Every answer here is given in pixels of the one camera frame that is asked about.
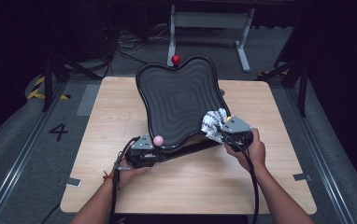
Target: pink ball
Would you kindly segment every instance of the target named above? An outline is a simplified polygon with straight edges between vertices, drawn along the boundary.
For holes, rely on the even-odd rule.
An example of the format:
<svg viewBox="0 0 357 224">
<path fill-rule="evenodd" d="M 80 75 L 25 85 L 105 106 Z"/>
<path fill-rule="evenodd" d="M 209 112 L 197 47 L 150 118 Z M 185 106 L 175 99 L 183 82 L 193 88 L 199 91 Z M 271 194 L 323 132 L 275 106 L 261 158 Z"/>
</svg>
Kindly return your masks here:
<svg viewBox="0 0 357 224">
<path fill-rule="evenodd" d="M 160 135 L 155 136 L 153 139 L 153 143 L 155 146 L 159 147 L 164 143 L 164 139 Z"/>
</svg>

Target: curved tray rim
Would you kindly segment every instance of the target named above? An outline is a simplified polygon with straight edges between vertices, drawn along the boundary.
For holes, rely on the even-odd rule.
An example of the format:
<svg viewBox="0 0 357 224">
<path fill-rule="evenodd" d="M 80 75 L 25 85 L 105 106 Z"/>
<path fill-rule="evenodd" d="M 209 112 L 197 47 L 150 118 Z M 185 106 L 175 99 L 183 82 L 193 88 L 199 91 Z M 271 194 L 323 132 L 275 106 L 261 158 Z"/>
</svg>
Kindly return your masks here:
<svg viewBox="0 0 357 224">
<path fill-rule="evenodd" d="M 149 68 L 152 68 L 152 67 L 158 67 L 158 68 L 163 68 L 163 69 L 166 69 L 166 70 L 170 70 L 170 71 L 174 71 L 174 70 L 179 70 L 183 67 L 185 67 L 186 64 L 188 64 L 189 62 L 193 61 L 193 60 L 197 60 L 197 59 L 200 59 L 200 60 L 204 60 L 206 61 L 207 63 L 210 64 L 211 68 L 212 68 L 212 75 L 213 75 L 213 78 L 214 78 L 214 81 L 216 83 L 216 91 L 218 93 L 218 96 L 222 102 L 222 104 L 224 105 L 224 109 L 226 110 L 226 113 L 227 113 L 227 116 L 231 116 L 231 113 L 228 109 L 228 106 L 227 104 L 225 103 L 224 99 L 222 98 L 222 95 L 221 95 L 221 91 L 220 91 L 220 86 L 219 86 L 219 80 L 218 80 L 218 77 L 217 77 L 217 72 L 216 72 L 216 68 L 213 64 L 213 62 L 206 56 L 203 56 L 203 55 L 193 55 L 193 56 L 190 56 L 189 58 L 187 58 L 183 63 L 179 64 L 178 66 L 168 66 L 168 65 L 165 65 L 165 64 L 161 64 L 161 63 L 147 63 L 145 65 L 143 65 L 142 67 L 140 67 L 136 73 L 136 86 L 137 86 L 137 90 L 138 92 L 140 93 L 140 96 L 141 96 L 141 99 L 143 100 L 144 102 L 144 105 L 146 107 L 146 111 L 147 111 L 147 123 L 148 123 L 148 129 L 149 129 L 149 134 L 150 134 L 150 138 L 153 139 L 155 136 L 152 132 L 152 129 L 151 129 L 151 120 L 150 120 L 150 106 L 148 105 L 148 102 L 147 102 L 147 99 L 146 99 L 146 96 L 144 95 L 143 91 L 141 90 L 141 83 L 139 81 L 140 79 L 140 76 L 141 74 L 143 74 L 143 71 L 146 70 L 146 69 L 149 69 Z M 204 132 L 202 132 L 200 129 L 198 132 L 192 132 L 192 133 L 188 133 L 187 136 L 185 138 L 183 138 L 181 141 L 178 142 L 178 144 L 176 146 L 170 146 L 170 147 L 166 147 L 166 146 L 161 146 L 161 147 L 157 147 L 159 148 L 161 151 L 163 152 L 174 152 L 176 151 L 175 149 L 179 149 L 183 144 L 185 144 L 191 137 L 193 137 L 194 135 L 197 135 L 197 134 L 205 134 Z"/>
</svg>

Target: yellow and black tape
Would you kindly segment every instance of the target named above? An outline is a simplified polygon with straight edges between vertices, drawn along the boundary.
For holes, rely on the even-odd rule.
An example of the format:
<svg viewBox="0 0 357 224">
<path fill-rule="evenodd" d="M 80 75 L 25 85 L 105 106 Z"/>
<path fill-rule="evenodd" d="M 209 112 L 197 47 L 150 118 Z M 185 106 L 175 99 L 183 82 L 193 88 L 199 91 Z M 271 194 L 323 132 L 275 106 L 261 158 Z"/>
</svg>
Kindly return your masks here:
<svg viewBox="0 0 357 224">
<path fill-rule="evenodd" d="M 41 87 L 42 83 L 45 81 L 44 76 L 40 76 L 39 79 L 36 81 L 36 84 L 34 85 L 33 89 L 31 90 L 30 94 L 27 96 L 28 99 L 31 98 L 37 98 L 37 99 L 45 99 L 45 94 L 43 93 L 38 93 L 39 88 Z M 60 99 L 61 100 L 69 100 L 71 98 L 71 95 L 68 94 L 63 94 Z"/>
</svg>

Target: person's right hand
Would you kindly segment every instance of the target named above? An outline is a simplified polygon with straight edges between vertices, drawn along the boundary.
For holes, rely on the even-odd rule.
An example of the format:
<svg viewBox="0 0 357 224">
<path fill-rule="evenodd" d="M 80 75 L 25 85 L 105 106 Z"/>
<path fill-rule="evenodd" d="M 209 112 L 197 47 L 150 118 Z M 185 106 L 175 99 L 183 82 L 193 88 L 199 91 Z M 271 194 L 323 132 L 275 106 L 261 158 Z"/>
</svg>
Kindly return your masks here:
<svg viewBox="0 0 357 224">
<path fill-rule="evenodd" d="M 254 167 L 265 167 L 265 145 L 260 140 L 260 135 L 257 129 L 252 130 L 253 133 L 253 142 L 249 146 L 249 155 L 251 162 Z M 250 170 L 248 162 L 246 161 L 245 155 L 242 152 L 235 152 L 228 144 L 224 145 L 227 153 L 231 156 L 237 158 L 240 165 L 245 168 L 247 171 Z"/>
</svg>

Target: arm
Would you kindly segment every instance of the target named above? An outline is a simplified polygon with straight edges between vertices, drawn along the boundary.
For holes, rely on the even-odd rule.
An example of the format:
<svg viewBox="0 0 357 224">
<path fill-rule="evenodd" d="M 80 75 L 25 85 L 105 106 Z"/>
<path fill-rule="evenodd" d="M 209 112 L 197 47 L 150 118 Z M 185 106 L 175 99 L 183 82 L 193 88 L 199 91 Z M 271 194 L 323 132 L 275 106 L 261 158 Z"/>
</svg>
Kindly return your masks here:
<svg viewBox="0 0 357 224">
<path fill-rule="evenodd" d="M 121 162 L 121 166 L 129 167 L 126 160 Z M 145 174 L 149 169 L 149 167 L 143 167 L 131 171 L 121 171 L 120 185 L 127 185 L 132 178 L 137 175 Z M 112 203 L 112 190 L 112 180 L 108 178 L 103 182 L 91 199 L 82 206 L 70 223 L 106 223 L 107 215 Z"/>
<path fill-rule="evenodd" d="M 258 185 L 266 199 L 274 223 L 313 223 L 312 218 L 269 173 L 265 166 L 265 145 L 260 141 L 257 129 L 253 130 L 253 135 L 254 140 L 249 147 L 249 154 Z M 228 145 L 225 145 L 225 148 L 228 154 L 237 158 L 243 168 L 250 169 L 242 152 L 234 152 Z"/>
</svg>

